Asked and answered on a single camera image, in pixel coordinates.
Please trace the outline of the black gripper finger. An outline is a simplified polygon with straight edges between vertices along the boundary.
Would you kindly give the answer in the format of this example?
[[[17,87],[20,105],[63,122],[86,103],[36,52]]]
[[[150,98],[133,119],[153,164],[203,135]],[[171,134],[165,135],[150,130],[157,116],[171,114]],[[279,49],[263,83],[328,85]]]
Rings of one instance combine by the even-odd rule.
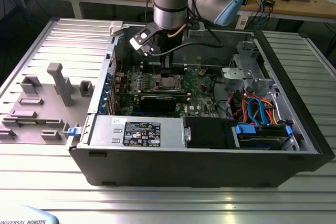
[[[166,54],[160,57],[161,64],[161,76],[167,77],[173,69],[173,56],[172,54]]]

